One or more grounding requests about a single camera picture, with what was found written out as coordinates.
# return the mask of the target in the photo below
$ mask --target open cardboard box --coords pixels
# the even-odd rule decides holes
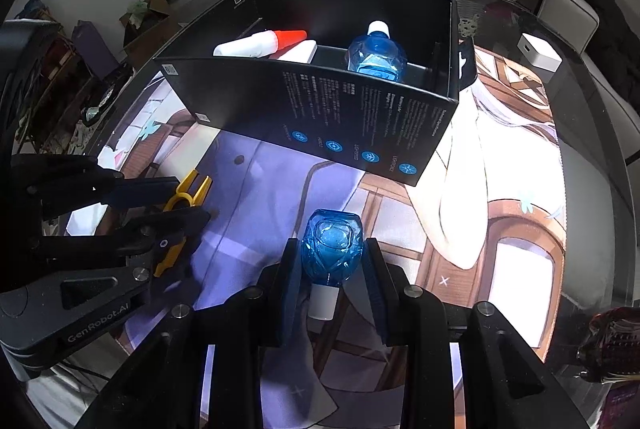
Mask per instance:
[[[165,18],[125,44],[124,51],[127,53],[129,64],[137,70],[142,68],[156,51],[164,46],[180,29],[166,0],[145,0],[145,2],[148,3],[149,10],[162,14]],[[122,26],[130,27],[129,30],[135,33],[137,30],[129,23],[130,17],[131,14],[126,13],[120,18],[120,22]]]

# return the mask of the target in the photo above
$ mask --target white box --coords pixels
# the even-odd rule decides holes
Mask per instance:
[[[315,41],[302,41],[272,54],[269,58],[271,60],[288,60],[289,62],[309,64],[311,59],[314,58],[317,49],[318,44]]]
[[[527,60],[537,68],[555,73],[562,64],[562,59],[551,44],[539,37],[522,34],[518,48],[527,57]]]

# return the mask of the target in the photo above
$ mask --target white power adapter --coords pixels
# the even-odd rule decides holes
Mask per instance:
[[[555,73],[562,64],[562,59],[553,46],[539,37],[522,34],[518,48],[527,57],[527,60],[537,68]]]

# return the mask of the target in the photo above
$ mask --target purple fabric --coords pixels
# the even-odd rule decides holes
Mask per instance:
[[[78,21],[71,33],[71,40],[82,60],[100,80],[118,67],[118,61],[91,21]]]

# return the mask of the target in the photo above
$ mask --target white bottle cap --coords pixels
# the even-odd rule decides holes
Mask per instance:
[[[367,35],[373,32],[382,32],[383,34],[386,34],[387,37],[391,37],[391,35],[389,35],[389,26],[387,26],[386,23],[382,21],[373,21],[369,25],[369,31],[367,32]]]
[[[333,286],[312,284],[307,315],[319,321],[330,321],[333,319],[339,291],[340,288]]]

